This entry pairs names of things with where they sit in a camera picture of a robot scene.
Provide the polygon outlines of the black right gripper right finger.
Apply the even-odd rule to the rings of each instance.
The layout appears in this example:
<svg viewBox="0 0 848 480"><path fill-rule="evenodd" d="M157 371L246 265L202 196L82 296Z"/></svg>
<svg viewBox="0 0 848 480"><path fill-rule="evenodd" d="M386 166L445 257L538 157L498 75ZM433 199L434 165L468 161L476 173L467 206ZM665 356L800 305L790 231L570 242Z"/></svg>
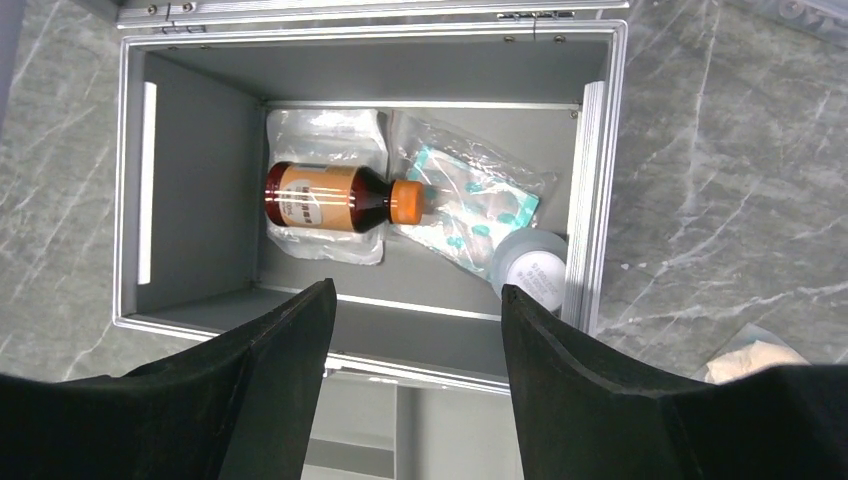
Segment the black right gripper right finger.
<svg viewBox="0 0 848 480"><path fill-rule="evenodd" d="M843 479L847 369L775 366L715 385L640 362L520 288L501 331L528 479Z"/></svg>

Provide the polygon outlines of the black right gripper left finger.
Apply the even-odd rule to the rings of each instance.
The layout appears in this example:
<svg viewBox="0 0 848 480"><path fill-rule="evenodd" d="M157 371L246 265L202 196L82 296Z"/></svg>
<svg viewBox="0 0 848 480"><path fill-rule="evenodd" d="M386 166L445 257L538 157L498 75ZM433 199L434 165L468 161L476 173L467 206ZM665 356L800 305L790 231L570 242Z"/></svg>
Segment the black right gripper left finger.
<svg viewBox="0 0 848 480"><path fill-rule="evenodd" d="M5 479L298 479L334 283L121 377L1 379Z"/></svg>

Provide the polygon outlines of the white disinfectant bottle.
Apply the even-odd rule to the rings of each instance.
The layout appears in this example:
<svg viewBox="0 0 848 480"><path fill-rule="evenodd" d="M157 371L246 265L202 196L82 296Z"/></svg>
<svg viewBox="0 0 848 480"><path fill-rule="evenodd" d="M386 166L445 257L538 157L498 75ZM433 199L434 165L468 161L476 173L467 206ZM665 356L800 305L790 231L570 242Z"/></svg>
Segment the white disinfectant bottle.
<svg viewBox="0 0 848 480"><path fill-rule="evenodd" d="M489 282L499 298L504 285L514 285L556 313L564 299L567 249L567 240L554 232L515 230L495 249Z"/></svg>

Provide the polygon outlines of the brown bottle orange cap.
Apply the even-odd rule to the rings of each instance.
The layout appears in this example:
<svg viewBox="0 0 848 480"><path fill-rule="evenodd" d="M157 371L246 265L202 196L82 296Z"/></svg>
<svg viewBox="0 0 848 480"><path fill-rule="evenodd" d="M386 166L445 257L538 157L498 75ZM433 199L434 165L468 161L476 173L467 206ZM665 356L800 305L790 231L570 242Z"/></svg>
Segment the brown bottle orange cap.
<svg viewBox="0 0 848 480"><path fill-rule="evenodd" d="M280 162L266 176L263 199L280 227L367 233L384 223L419 224L426 187L368 166Z"/></svg>

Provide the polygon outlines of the teal patterned plaster bag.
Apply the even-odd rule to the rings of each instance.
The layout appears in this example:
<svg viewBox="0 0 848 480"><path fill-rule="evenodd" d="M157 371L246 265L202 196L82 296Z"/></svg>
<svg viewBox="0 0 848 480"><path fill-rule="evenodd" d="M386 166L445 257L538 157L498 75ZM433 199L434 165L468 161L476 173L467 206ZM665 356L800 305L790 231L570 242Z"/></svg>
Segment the teal patterned plaster bag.
<svg viewBox="0 0 848 480"><path fill-rule="evenodd" d="M536 225L559 182L554 171L404 111L390 114L387 133L394 174L425 187L421 222L395 232L485 280L499 244Z"/></svg>

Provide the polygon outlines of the white gauze packet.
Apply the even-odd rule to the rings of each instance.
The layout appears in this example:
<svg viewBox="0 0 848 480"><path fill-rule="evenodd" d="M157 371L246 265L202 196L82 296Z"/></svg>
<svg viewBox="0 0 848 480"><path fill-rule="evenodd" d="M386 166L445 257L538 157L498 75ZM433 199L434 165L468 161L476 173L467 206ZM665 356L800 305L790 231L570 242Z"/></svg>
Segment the white gauze packet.
<svg viewBox="0 0 848 480"><path fill-rule="evenodd" d="M380 113L375 109L277 109L268 114L269 164L280 162L368 166L385 176L389 155ZM367 233L284 228L269 222L271 240L304 260L373 266L384 256L386 228Z"/></svg>

